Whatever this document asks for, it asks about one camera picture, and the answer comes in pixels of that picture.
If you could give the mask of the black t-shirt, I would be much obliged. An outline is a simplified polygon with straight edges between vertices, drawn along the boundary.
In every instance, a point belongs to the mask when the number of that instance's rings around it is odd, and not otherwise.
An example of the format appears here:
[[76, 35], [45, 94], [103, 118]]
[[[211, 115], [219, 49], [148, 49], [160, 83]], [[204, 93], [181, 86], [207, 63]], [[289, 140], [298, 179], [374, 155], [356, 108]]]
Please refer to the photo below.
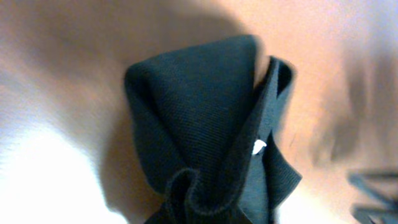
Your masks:
[[293, 73], [271, 57], [256, 83], [256, 53], [239, 35], [128, 68], [135, 148], [164, 196], [149, 223], [273, 223], [300, 182], [273, 137]]

